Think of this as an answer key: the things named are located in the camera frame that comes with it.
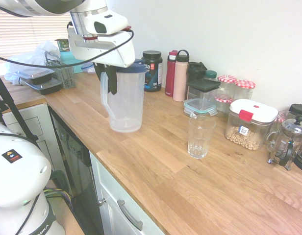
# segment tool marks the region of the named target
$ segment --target pink water bottle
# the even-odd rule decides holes
[[[167,57],[167,73],[165,84],[165,95],[167,96],[173,96],[176,55],[177,50],[172,50]]]
[[[183,102],[185,100],[187,69],[189,62],[189,53],[186,50],[180,50],[176,56],[175,63],[175,79],[174,79],[174,93],[173,100]]]

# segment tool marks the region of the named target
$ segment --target french press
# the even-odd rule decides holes
[[[295,119],[287,119],[282,123],[268,163],[279,163],[290,170],[290,164],[301,145],[302,115],[297,115]]]

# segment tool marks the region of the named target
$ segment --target white wall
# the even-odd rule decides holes
[[[302,104],[302,0],[107,0],[128,18],[136,57],[186,49],[219,75],[256,83],[252,99]]]

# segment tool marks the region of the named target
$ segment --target protein powder tub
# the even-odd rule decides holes
[[[146,50],[143,53],[145,65],[147,66],[145,78],[145,91],[157,92],[162,87],[162,64],[161,52],[157,50]]]

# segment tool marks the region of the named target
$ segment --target plastic pitcher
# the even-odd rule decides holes
[[[128,68],[116,68],[117,92],[108,92],[106,73],[101,75],[101,103],[109,115],[111,129],[130,133],[140,129],[146,66],[136,60]]]

